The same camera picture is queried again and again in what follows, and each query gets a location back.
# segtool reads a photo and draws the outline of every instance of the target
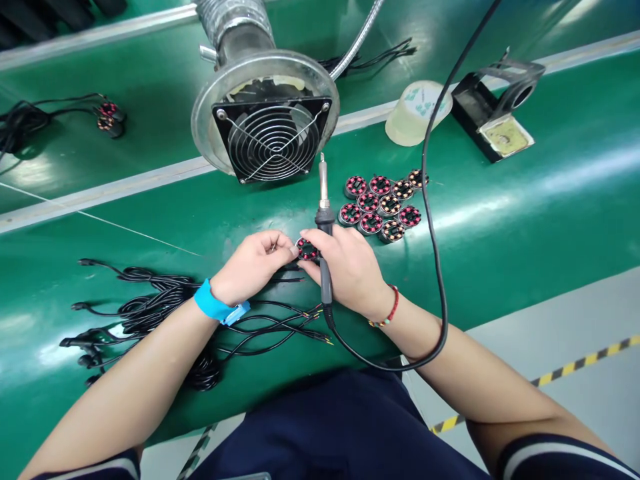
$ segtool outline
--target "red bracelet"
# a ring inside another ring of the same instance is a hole
[[[391,309],[391,313],[387,316],[387,318],[382,320],[382,322],[372,322],[371,320],[369,320],[369,324],[372,327],[382,328],[386,324],[390,323],[391,320],[393,320],[393,316],[395,315],[395,310],[398,308],[398,302],[400,301],[400,292],[398,292],[398,287],[396,287],[395,285],[389,285],[389,286],[393,289],[395,293],[395,302],[393,302],[393,308]]]

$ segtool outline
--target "black cable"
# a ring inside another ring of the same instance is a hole
[[[410,47],[409,44],[411,42],[412,38],[408,38],[406,40],[403,40],[402,42],[400,42],[398,45],[385,50],[384,52],[380,53],[378,56],[372,58],[371,60],[368,60],[364,63],[358,64],[356,65],[356,62],[358,62],[360,60],[360,54],[357,53],[353,60],[351,60],[350,64],[347,66],[347,68],[344,70],[344,72],[342,72],[342,74],[340,74],[340,77],[344,77],[348,74],[348,72],[350,70],[362,70],[362,69],[367,69],[370,68],[380,62],[386,61],[386,62],[390,62],[395,60],[396,58],[399,57],[406,57],[408,55],[413,55],[416,51],[417,48],[416,47]],[[340,63],[340,61],[342,60],[344,55],[340,55],[338,57],[334,57],[334,58],[330,58],[327,60],[320,60],[318,63],[328,72],[331,72],[334,67]]]
[[[100,93],[90,93],[81,97],[68,97],[64,99],[47,99],[37,102],[20,100],[10,110],[0,115],[0,161],[6,153],[16,153],[29,142],[32,136],[48,126],[51,120],[66,113],[83,112],[96,114],[94,110],[88,108],[62,108],[53,112],[45,112],[36,105],[57,102],[76,102],[100,97],[107,100],[105,95]]]
[[[98,265],[107,268],[116,274],[119,280],[130,283],[150,283],[158,294],[154,296],[140,296],[124,303],[118,308],[116,313],[104,313],[96,311],[88,302],[74,303],[73,310],[87,310],[100,317],[118,317],[121,319],[121,326],[126,337],[118,337],[106,327],[92,328],[79,334],[74,339],[64,339],[61,346],[80,346],[86,355],[81,357],[80,364],[88,369],[99,368],[104,373],[104,367],[120,360],[129,350],[131,350],[140,340],[145,338],[154,330],[171,312],[191,298],[202,283],[195,282],[192,278],[184,275],[158,275],[153,271],[140,267],[127,267],[124,270],[93,259],[81,259],[80,265]],[[284,320],[278,320],[270,315],[251,315],[244,317],[234,323],[234,326],[223,327],[224,329],[246,335],[238,345],[232,349],[216,346],[216,350],[226,353],[224,360],[220,361],[208,349],[205,349],[196,359],[185,379],[185,384],[199,391],[213,388],[221,378],[221,368],[234,356],[253,356],[274,350],[282,345],[294,334],[298,333],[310,339],[322,341],[332,345],[329,337],[321,332],[305,329],[308,323],[316,320],[321,312],[320,305],[316,305],[309,311],[300,310],[286,303],[271,300],[252,300],[253,305],[273,305],[276,307],[291,310],[295,315]],[[250,320],[268,320],[273,323],[268,327],[256,328],[254,330],[241,329],[238,325]],[[289,322],[296,319],[305,319],[300,325],[290,325]],[[274,345],[264,347],[255,351],[242,351],[242,346],[250,340],[268,333],[283,332],[286,336]],[[111,347],[121,343],[133,341],[134,344],[128,347],[122,354],[116,355],[108,360],[103,360],[103,352],[100,347]],[[92,384],[97,377],[88,380]]]
[[[442,348],[444,348],[445,343],[447,341],[447,332],[448,332],[448,329],[449,329],[449,310],[447,308],[447,296],[446,296],[446,293],[445,293],[445,284],[444,284],[444,280],[442,278],[442,268],[441,268],[441,264],[440,264],[440,250],[438,250],[438,245],[437,245],[437,242],[436,242],[436,239],[435,239],[435,229],[433,228],[433,220],[432,220],[432,217],[431,217],[431,207],[429,206],[429,198],[427,196],[427,146],[429,145],[429,139],[431,138],[431,131],[433,130],[433,124],[435,123],[435,118],[436,118],[436,116],[438,114],[438,110],[440,108],[440,104],[442,104],[442,101],[444,100],[445,95],[447,94],[447,92],[449,90],[449,87],[451,86],[451,83],[453,82],[453,78],[458,73],[458,70],[460,69],[460,66],[462,65],[462,62],[464,62],[465,58],[467,57],[467,54],[471,50],[472,46],[475,44],[476,40],[478,39],[478,36],[480,36],[480,33],[485,28],[485,26],[489,22],[490,18],[493,16],[493,13],[495,12],[495,10],[500,5],[500,2],[501,2],[501,0],[493,0],[493,3],[489,7],[489,10],[487,10],[487,13],[485,14],[485,16],[480,21],[480,24],[478,24],[478,26],[475,29],[475,31],[473,32],[471,38],[467,42],[464,50],[462,50],[462,53],[460,54],[460,57],[456,61],[455,65],[453,66],[453,69],[451,70],[451,73],[449,74],[445,84],[442,87],[442,91],[440,92],[440,95],[438,96],[438,100],[436,100],[435,105],[433,107],[433,112],[431,114],[431,117],[429,118],[429,124],[427,126],[427,131],[425,133],[425,139],[424,139],[423,146],[422,146],[422,178],[421,178],[422,185],[423,185],[422,198],[423,198],[423,200],[425,202],[425,214],[426,214],[426,217],[427,217],[427,224],[429,225],[429,234],[431,236],[431,244],[433,246],[433,258],[434,258],[434,262],[435,262],[435,275],[436,275],[436,278],[437,278],[437,281],[438,281],[438,291],[439,291],[439,294],[440,294],[440,304],[441,304],[441,308],[442,308],[442,327],[441,327],[441,330],[440,330],[440,337],[438,338],[438,342],[436,343],[436,345],[433,348],[433,350],[426,357],[424,357],[423,359],[418,360],[416,362],[413,362],[413,363],[410,363],[408,365],[405,365],[403,367],[393,368],[393,367],[387,367],[386,365],[378,365],[378,364],[376,364],[376,363],[364,358],[362,355],[360,355],[358,352],[356,352],[356,350],[351,348],[351,346],[349,346],[349,344],[347,342],[344,341],[344,339],[340,336],[340,334],[337,332],[337,330],[335,328],[335,322],[333,320],[333,309],[332,309],[332,306],[331,305],[323,305],[324,314],[325,314],[325,319],[327,321],[327,325],[329,326],[329,328],[330,328],[331,332],[334,334],[334,336],[342,344],[342,346],[344,346],[344,348],[346,348],[354,357],[356,357],[360,361],[366,363],[368,366],[374,367],[374,368],[376,368],[378,370],[384,370],[384,371],[389,371],[389,372],[403,372],[403,371],[413,370],[413,369],[422,367],[423,365],[426,365],[428,362],[430,362],[434,358],[436,358],[436,356],[438,356],[438,354],[440,354],[440,352],[442,351]]]

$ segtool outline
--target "soldering iron handle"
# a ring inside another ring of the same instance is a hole
[[[329,207],[320,207],[315,215],[315,224],[318,229],[327,235],[333,234],[333,212]],[[331,273],[327,261],[320,256],[320,290],[323,304],[331,304],[333,301],[333,292],[331,290]]]
[[[320,257],[320,299],[323,305],[330,305],[333,302],[333,292],[331,290],[331,273],[329,265],[324,258]]]

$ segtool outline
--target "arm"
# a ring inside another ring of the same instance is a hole
[[[331,270],[335,298],[374,322],[384,320],[395,301],[373,250],[355,229],[334,226],[333,237],[319,230],[302,232],[318,248]],[[316,282],[319,270],[301,266]],[[423,358],[435,346],[440,320],[400,295],[393,321],[381,330],[410,359]],[[512,441],[530,433],[556,433],[611,450],[567,410],[532,386],[471,337],[449,327],[447,343],[418,374],[467,419],[469,433],[490,471]]]
[[[273,252],[272,245],[277,246]],[[211,292],[237,305],[258,293],[297,253],[282,232],[250,235],[211,279]],[[19,480],[91,465],[143,444],[218,325],[193,299],[182,304],[80,397]]]

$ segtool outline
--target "soldering iron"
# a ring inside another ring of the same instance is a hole
[[[418,361],[413,362],[413,363],[410,363],[408,365],[404,365],[402,367],[398,367],[398,368],[388,367],[386,365],[378,365],[378,364],[376,364],[376,363],[364,358],[362,355],[360,355],[358,352],[356,352],[356,350],[354,350],[340,336],[340,334],[336,330],[335,322],[333,320],[333,306],[332,306],[333,293],[332,293],[332,290],[331,290],[331,272],[329,271],[329,266],[328,266],[326,260],[324,258],[322,258],[322,256],[320,256],[321,298],[322,298],[323,310],[324,310],[324,315],[325,315],[325,320],[327,322],[327,326],[331,330],[332,334],[342,344],[342,346],[344,346],[344,348],[346,348],[350,352],[350,354],[352,354],[354,357],[358,358],[358,360],[362,361],[363,363],[367,364],[368,366],[376,368],[378,370],[384,370],[384,371],[388,371],[388,372],[403,372],[403,371],[413,370],[413,369],[416,369],[418,367],[422,367],[423,365],[427,364],[428,362],[430,362],[434,358],[436,358],[436,356],[438,356],[438,354],[440,354],[440,352],[442,351],[442,348],[444,348],[444,346],[445,346],[445,342],[447,341],[447,330],[448,330],[448,326],[449,326],[449,313],[448,313],[448,308],[447,308],[447,298],[446,298],[446,294],[445,294],[444,282],[442,280],[442,270],[441,270],[441,266],[440,266],[440,253],[439,253],[438,245],[437,245],[437,242],[436,242],[436,239],[435,239],[435,230],[433,228],[433,219],[432,219],[432,216],[431,216],[431,208],[429,206],[429,200],[427,198],[427,146],[429,144],[429,138],[431,137],[431,131],[433,130],[433,126],[435,124],[435,118],[436,118],[437,112],[439,111],[440,105],[442,104],[442,101],[444,100],[445,94],[446,94],[449,86],[453,82],[453,78],[456,76],[456,74],[457,74],[460,66],[462,65],[462,62],[466,58],[469,50],[471,49],[471,47],[473,46],[473,44],[477,40],[478,36],[480,35],[480,32],[482,32],[483,28],[488,23],[489,19],[493,15],[493,12],[495,12],[495,10],[498,8],[498,5],[500,4],[500,2],[501,2],[501,0],[493,0],[489,10],[485,14],[484,18],[482,18],[482,20],[481,20],[480,24],[477,26],[476,30],[471,35],[471,38],[467,42],[467,45],[465,46],[464,50],[460,54],[460,57],[458,58],[457,62],[455,63],[453,69],[451,70],[451,73],[449,74],[449,76],[448,76],[448,78],[447,78],[447,80],[446,80],[446,82],[445,82],[445,84],[444,84],[444,86],[442,88],[442,91],[440,92],[440,95],[438,96],[438,99],[436,100],[435,105],[433,107],[433,112],[431,114],[431,118],[429,119],[429,124],[427,126],[427,131],[425,133],[425,139],[424,139],[424,142],[423,142],[422,174],[421,174],[421,182],[422,182],[422,185],[423,185],[422,196],[423,196],[423,200],[424,200],[424,203],[425,203],[425,216],[427,218],[427,224],[429,226],[429,233],[430,233],[430,236],[431,236],[431,244],[433,246],[433,257],[434,257],[434,262],[435,262],[435,273],[436,273],[436,278],[437,278],[437,282],[438,282],[438,290],[439,290],[440,301],[441,301],[441,306],[442,306],[442,328],[440,330],[440,336],[438,338],[438,341],[436,342],[436,345],[434,346],[433,350],[431,350],[431,352],[429,352],[429,354],[426,357],[424,357],[423,359],[418,360]],[[318,208],[318,212],[316,213],[316,216],[315,216],[315,222],[316,222],[316,225],[318,226],[318,228],[320,230],[322,230],[323,232],[328,233],[329,235],[331,235],[332,232],[333,232],[333,212],[331,211],[330,204],[329,204],[329,193],[328,193],[329,190],[328,190],[328,184],[327,184],[327,162],[325,162],[325,156],[324,156],[323,153],[320,154],[320,158],[321,158],[320,159],[320,164],[319,164],[319,171],[320,171],[320,205],[319,205],[319,208]]]

